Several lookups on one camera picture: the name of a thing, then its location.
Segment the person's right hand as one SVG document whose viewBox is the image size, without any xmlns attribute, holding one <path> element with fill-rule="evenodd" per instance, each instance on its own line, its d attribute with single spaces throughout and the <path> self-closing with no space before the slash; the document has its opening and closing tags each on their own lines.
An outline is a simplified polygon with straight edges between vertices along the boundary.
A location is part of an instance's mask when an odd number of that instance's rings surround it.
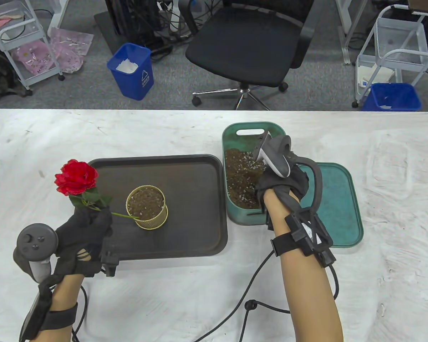
<svg viewBox="0 0 428 342">
<path fill-rule="evenodd" d="M 290 175 L 286 178 L 279 177 L 270 167 L 267 167 L 255 186 L 255 196 L 266 214 L 267 229 L 273 231 L 271 221 L 272 206 L 264 201 L 267 190 L 273 190 L 278 201 L 287 210 L 295 212 L 301 209 L 301 200 L 309 190 L 309 178 L 297 165 L 291 166 Z"/>
</svg>

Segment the person's left hand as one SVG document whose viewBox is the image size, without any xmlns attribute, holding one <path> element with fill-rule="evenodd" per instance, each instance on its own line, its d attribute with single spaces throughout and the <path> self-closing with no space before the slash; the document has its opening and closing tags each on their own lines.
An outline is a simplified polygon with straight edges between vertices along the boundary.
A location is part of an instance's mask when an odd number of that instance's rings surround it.
<svg viewBox="0 0 428 342">
<path fill-rule="evenodd" d="M 102 269 L 100 252 L 103 240 L 112 234 L 112 213 L 109 207 L 100 211 L 78 207 L 56 234 L 58 247 L 54 275 L 93 277 Z"/>
</svg>

